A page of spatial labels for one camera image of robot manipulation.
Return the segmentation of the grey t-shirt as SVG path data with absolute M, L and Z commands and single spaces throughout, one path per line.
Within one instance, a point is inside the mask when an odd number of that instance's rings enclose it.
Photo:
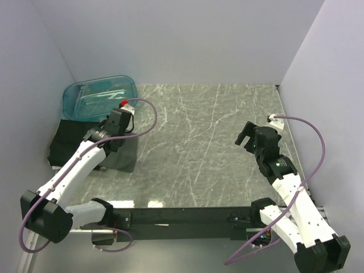
M 125 139 L 117 152 L 111 152 L 100 164 L 101 168 L 133 173 L 137 162 L 138 138 Z

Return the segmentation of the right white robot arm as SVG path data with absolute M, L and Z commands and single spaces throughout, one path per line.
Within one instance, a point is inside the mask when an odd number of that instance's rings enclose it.
M 283 212 L 270 199 L 252 202 L 250 222 L 266 226 L 286 243 L 300 272 L 334 272 L 343 268 L 350 250 L 346 236 L 339 236 L 311 200 L 290 158 L 280 153 L 281 119 L 271 117 L 265 126 L 247 122 L 236 145 L 248 138 L 244 148 L 255 156 L 260 173 L 287 206 Z

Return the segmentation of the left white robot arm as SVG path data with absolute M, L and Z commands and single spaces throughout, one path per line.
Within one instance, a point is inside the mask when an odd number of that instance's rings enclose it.
M 88 130 L 76 152 L 49 182 L 37 192 L 27 191 L 21 196 L 22 230 L 59 243 L 73 228 L 91 223 L 102 229 L 113 227 L 112 204 L 99 198 L 77 206 L 68 206 L 68 202 L 90 172 L 132 137 L 127 128 L 134 113 L 128 104 L 113 109 L 105 120 Z

